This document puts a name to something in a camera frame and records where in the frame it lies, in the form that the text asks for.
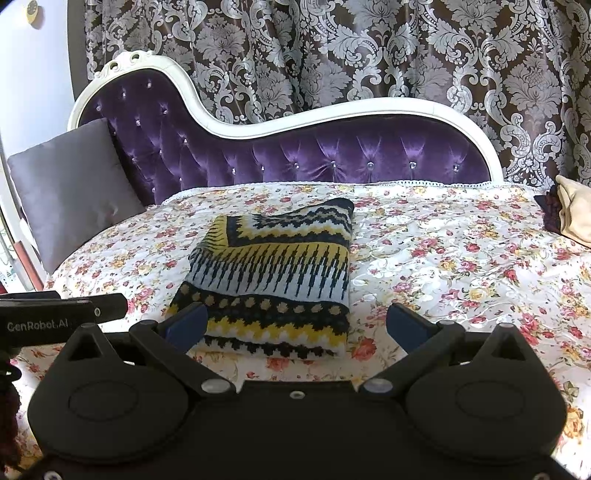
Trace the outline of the yellow navy patterned knit sweater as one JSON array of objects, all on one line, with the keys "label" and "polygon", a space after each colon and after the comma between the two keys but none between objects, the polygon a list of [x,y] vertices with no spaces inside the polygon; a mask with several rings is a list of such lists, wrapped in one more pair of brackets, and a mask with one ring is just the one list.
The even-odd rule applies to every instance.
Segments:
[{"label": "yellow navy patterned knit sweater", "polygon": [[199,344],[269,357],[341,357],[349,335],[355,205],[334,198],[277,215],[219,215],[166,311],[204,305]]}]

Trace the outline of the floral quilted bedspread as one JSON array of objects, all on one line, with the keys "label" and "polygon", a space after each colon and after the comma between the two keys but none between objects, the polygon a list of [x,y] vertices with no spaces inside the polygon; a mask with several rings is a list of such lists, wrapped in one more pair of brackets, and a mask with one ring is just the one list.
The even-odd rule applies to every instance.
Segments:
[{"label": "floral quilted bedspread", "polygon": [[590,474],[590,252],[544,227],[537,190],[504,183],[256,183],[191,189],[111,227],[47,278],[62,297],[120,293],[113,332],[160,319],[188,257],[219,215],[281,214],[332,198],[353,202],[351,330],[339,358],[298,361],[217,353],[192,357],[236,384],[246,380],[360,383],[400,360],[389,306],[452,319],[473,331],[520,329],[556,381],[567,422],[555,459]]}]

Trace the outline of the grey satin cushion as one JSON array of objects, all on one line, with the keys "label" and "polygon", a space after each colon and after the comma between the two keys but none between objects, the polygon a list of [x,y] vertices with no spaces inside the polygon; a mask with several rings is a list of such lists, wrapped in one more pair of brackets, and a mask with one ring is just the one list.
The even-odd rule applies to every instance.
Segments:
[{"label": "grey satin cushion", "polygon": [[105,119],[14,154],[7,164],[49,274],[98,233],[145,210]]}]

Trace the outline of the dark purple cloth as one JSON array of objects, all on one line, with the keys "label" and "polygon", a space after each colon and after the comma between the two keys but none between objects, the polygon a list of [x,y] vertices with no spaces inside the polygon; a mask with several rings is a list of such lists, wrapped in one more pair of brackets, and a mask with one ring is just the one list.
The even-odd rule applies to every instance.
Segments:
[{"label": "dark purple cloth", "polygon": [[557,186],[552,186],[546,193],[536,195],[534,200],[543,212],[543,223],[546,230],[560,234],[561,220],[560,212],[562,204],[558,196]]}]

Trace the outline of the beige cloth bag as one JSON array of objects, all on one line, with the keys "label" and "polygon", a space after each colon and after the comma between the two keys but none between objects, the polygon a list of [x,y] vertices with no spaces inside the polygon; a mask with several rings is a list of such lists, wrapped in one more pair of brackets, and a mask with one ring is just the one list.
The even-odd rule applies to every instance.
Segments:
[{"label": "beige cloth bag", "polygon": [[556,176],[560,233],[587,247],[591,247],[591,189],[562,175]]}]

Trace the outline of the purple tufted chaise backrest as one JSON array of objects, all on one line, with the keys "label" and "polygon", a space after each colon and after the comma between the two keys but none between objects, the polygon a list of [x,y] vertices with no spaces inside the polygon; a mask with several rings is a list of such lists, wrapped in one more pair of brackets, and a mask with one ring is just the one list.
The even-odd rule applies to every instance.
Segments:
[{"label": "purple tufted chaise backrest", "polygon": [[249,183],[504,179],[487,135],[448,106],[381,97],[228,124],[206,110],[183,67],[144,51],[122,53],[96,73],[68,125],[96,119],[107,122],[146,205],[191,188]]}]

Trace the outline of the damask patterned curtain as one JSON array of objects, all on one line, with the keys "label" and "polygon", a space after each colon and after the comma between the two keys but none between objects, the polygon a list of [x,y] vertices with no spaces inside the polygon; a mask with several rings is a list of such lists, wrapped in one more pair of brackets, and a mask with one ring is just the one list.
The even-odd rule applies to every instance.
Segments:
[{"label": "damask patterned curtain", "polygon": [[86,1],[82,8],[89,73],[125,51],[167,56],[224,122],[422,98],[472,119],[512,182],[590,180],[586,1]]}]

